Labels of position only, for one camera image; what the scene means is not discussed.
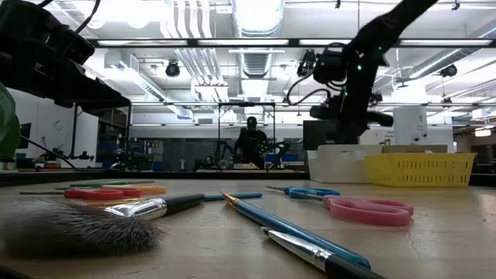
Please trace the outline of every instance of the person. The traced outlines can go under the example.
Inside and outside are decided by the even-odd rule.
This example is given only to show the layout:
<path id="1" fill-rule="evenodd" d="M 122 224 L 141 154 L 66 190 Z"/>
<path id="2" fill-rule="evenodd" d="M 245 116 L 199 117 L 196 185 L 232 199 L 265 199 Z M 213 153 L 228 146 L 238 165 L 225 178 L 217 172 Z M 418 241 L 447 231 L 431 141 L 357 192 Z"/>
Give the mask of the person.
<path id="1" fill-rule="evenodd" d="M 246 128 L 241 129 L 236 142 L 236 154 L 244 163 L 253 163 L 259 169 L 265 168 L 265 156 L 267 151 L 261 152 L 260 145 L 267 145 L 267 135 L 257 128 L 257 119 L 250 116 L 246 121 Z"/>

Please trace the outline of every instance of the pink scissors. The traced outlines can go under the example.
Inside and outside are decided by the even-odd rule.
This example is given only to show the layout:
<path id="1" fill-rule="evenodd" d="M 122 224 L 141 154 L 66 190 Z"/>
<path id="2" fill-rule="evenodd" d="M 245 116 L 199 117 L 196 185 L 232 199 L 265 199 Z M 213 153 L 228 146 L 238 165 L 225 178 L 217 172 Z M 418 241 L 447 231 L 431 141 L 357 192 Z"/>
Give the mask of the pink scissors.
<path id="1" fill-rule="evenodd" d="M 406 226 L 413 215 L 413 206 L 399 201 L 347 198 L 326 195 L 324 198 L 305 195 L 324 202 L 334 218 L 380 226 Z"/>

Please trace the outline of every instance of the yellow basket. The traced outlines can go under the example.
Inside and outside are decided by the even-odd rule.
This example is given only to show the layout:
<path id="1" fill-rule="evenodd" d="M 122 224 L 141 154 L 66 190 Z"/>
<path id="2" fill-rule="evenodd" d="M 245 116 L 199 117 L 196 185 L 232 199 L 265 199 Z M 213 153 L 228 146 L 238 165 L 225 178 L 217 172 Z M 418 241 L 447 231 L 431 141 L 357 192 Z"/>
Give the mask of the yellow basket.
<path id="1" fill-rule="evenodd" d="M 386 153 L 365 157 L 372 183 L 396 187 L 466 187 L 475 153 Z"/>

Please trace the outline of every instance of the brush bristles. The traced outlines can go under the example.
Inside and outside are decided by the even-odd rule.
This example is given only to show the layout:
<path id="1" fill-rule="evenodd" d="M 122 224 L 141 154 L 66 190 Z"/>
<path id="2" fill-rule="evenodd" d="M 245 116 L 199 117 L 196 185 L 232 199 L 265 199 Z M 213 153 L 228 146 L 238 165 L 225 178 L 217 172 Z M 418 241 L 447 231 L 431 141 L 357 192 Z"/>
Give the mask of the brush bristles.
<path id="1" fill-rule="evenodd" d="M 135 253 L 155 248 L 164 236 L 142 219 L 49 200 L 19 201 L 4 213 L 0 241 L 21 256 Z"/>

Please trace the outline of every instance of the table surface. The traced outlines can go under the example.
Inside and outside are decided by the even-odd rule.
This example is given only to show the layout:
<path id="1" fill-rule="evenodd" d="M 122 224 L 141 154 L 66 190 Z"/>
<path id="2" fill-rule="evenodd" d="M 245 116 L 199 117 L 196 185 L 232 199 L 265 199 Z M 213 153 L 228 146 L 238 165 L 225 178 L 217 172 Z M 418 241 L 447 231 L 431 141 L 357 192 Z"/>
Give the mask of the table surface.
<path id="1" fill-rule="evenodd" d="M 387 188 L 312 181 L 157 181 L 168 194 L 262 191 L 248 202 L 365 256 L 389 278 L 494 278 L 496 189 Z M 67 183 L 0 188 L 0 202 L 21 190 Z M 415 206 L 410 226 L 382 227 L 332 219 L 318 201 L 292 200 L 265 186 L 332 188 L 342 195 L 385 198 Z M 260 226 L 223 201 L 154 221 L 169 236 L 157 250 L 124 257 L 33 260 L 0 254 L 0 264 L 34 278 L 325 278 L 268 240 Z"/>

